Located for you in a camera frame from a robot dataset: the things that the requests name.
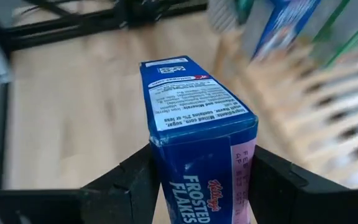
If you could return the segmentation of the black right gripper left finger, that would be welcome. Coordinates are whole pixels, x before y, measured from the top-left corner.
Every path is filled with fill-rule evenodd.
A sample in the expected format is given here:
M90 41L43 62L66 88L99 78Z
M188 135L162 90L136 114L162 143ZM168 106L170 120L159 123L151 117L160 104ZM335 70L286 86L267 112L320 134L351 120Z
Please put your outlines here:
M0 190L0 224L152 224L159 187L146 145L78 189Z

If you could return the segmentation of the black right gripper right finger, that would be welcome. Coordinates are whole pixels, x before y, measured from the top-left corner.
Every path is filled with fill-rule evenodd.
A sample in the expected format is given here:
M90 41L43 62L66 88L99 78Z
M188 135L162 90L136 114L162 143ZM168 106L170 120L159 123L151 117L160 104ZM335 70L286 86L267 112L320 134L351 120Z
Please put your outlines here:
M358 189L255 147L249 201L258 224L358 224Z

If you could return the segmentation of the wooden slatted shelf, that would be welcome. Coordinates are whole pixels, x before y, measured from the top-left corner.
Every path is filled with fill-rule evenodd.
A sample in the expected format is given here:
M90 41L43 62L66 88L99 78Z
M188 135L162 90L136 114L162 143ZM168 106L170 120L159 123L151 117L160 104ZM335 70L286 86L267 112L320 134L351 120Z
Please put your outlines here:
M358 49L322 67L295 42L263 59L241 30L220 35L214 74L259 117L263 146L346 187L358 188Z

